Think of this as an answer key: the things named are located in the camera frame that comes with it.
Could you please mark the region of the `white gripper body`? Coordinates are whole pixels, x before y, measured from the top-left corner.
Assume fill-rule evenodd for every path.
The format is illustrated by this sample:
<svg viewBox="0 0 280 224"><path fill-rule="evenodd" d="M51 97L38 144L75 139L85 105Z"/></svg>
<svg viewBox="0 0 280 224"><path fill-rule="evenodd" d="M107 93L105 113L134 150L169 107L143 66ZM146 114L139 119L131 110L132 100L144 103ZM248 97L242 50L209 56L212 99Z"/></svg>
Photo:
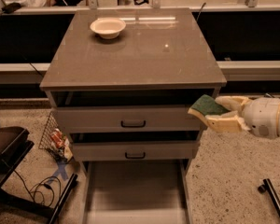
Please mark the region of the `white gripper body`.
<svg viewBox="0 0 280 224"><path fill-rule="evenodd" d="M250 101L243 111L245 124L257 137L280 137L280 99L261 97Z"/></svg>

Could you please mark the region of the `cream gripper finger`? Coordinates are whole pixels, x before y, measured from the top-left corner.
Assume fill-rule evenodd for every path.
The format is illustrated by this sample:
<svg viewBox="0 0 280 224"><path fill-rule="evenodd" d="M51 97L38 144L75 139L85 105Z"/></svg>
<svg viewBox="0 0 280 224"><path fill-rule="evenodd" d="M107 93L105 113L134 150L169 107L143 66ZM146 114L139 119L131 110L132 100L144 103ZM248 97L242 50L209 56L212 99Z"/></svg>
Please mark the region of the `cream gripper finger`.
<svg viewBox="0 0 280 224"><path fill-rule="evenodd" d="M238 115L206 116L208 127L218 133L239 133L249 131L245 120Z"/></svg>
<svg viewBox="0 0 280 224"><path fill-rule="evenodd" d="M251 99L246 96L219 96L215 101L217 104L224 106L230 111L241 113L245 105L251 102Z"/></svg>

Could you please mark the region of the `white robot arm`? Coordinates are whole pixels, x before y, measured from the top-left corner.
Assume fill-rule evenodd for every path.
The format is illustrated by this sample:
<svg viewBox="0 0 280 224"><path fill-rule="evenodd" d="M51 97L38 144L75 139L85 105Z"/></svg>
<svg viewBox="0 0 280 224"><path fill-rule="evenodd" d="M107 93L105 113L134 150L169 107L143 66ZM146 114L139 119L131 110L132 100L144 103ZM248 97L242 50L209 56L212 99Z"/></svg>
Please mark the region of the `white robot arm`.
<svg viewBox="0 0 280 224"><path fill-rule="evenodd" d="M256 137L280 137L280 98L245 96L220 96L218 105L228 109L221 115L207 115L209 128L218 132L250 132Z"/></svg>

